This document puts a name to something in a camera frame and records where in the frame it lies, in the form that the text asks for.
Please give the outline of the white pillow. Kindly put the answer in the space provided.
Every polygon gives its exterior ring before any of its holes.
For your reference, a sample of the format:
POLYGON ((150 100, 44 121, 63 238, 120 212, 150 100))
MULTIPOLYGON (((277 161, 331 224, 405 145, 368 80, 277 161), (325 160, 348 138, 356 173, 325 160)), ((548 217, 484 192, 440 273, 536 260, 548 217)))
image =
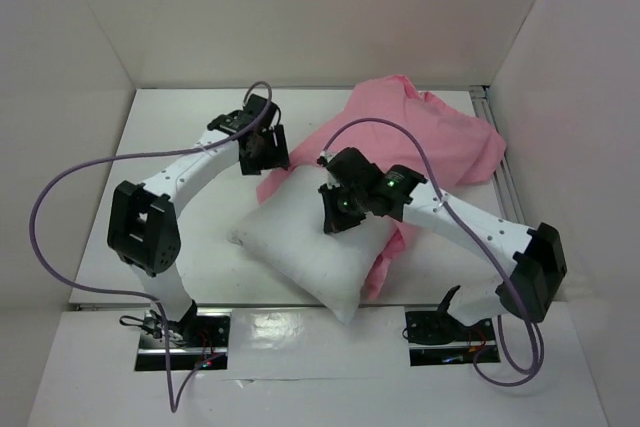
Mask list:
POLYGON ((318 188, 326 179, 318 167, 296 168, 275 193, 230 228, 227 238, 348 324, 395 225, 386 218, 369 217, 347 231, 324 233, 318 188))

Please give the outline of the pink satin pillowcase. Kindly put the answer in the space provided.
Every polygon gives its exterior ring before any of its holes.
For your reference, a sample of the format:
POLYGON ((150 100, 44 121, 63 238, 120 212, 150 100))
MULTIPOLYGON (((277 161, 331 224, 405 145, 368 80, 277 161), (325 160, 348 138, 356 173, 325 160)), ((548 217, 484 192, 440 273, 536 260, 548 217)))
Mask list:
MULTIPOLYGON (((494 173, 486 124, 455 110, 432 92, 419 92, 406 76, 392 75, 357 84, 342 112, 290 152, 290 169, 271 171, 258 185, 259 204, 275 193, 297 167, 318 167, 316 159, 332 135, 361 118, 389 120, 410 132, 426 153, 441 189, 450 191, 461 185, 485 183, 494 173)), ((428 177, 414 145, 392 127, 370 122, 351 127, 332 143, 331 150, 345 147, 356 147, 382 170, 399 164, 428 177)), ((418 233, 416 227, 396 221, 394 225, 391 239, 366 278, 364 292, 368 299, 379 296, 392 260, 407 250, 418 233)))

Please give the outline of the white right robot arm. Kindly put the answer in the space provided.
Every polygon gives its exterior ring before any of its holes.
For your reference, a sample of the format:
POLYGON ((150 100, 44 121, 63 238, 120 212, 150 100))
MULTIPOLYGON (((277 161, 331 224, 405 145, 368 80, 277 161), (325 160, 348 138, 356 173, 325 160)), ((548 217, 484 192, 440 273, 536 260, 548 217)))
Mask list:
POLYGON ((327 172, 319 193, 323 230, 337 234, 366 218, 387 217, 432 231, 488 260, 497 274, 476 286, 455 286, 445 295, 436 326, 448 339, 460 338, 485 318, 512 314, 542 322, 561 286, 567 264, 559 231, 546 223, 533 228, 483 211, 402 165, 382 171, 356 148, 317 160, 327 172))

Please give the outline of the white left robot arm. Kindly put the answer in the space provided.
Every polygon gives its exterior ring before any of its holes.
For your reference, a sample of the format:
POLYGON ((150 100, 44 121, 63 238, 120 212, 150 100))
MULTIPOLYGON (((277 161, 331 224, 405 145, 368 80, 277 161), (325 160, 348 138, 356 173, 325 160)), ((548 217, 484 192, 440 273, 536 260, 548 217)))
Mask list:
POLYGON ((224 170, 244 176, 290 166, 281 110, 256 94, 242 108, 214 118, 194 144, 161 172, 114 190, 107 245, 129 265, 144 292, 160 301, 163 336, 176 346, 197 334, 197 304, 187 293, 176 261, 181 250, 178 218, 187 204, 224 170))

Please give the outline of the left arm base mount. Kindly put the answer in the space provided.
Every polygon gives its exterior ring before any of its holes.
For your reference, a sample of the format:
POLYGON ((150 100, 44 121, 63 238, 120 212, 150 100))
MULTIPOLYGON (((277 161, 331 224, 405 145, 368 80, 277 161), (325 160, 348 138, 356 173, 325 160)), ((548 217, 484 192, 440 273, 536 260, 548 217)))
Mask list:
MULTIPOLYGON (((142 317, 122 315, 119 324, 139 331, 134 370, 165 370, 165 337, 157 314, 147 311, 142 317)), ((169 335, 171 369, 188 372, 198 366, 204 371, 226 370, 231 330, 230 311, 199 312, 183 333, 169 335)))

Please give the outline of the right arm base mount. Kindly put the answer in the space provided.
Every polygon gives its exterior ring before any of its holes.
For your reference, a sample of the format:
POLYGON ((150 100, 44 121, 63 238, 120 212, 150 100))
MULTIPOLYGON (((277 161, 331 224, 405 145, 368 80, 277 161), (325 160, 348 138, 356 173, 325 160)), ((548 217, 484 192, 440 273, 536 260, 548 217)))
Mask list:
POLYGON ((401 335, 408 343, 412 367, 500 362, 490 319, 467 327, 436 310, 406 310, 401 335))

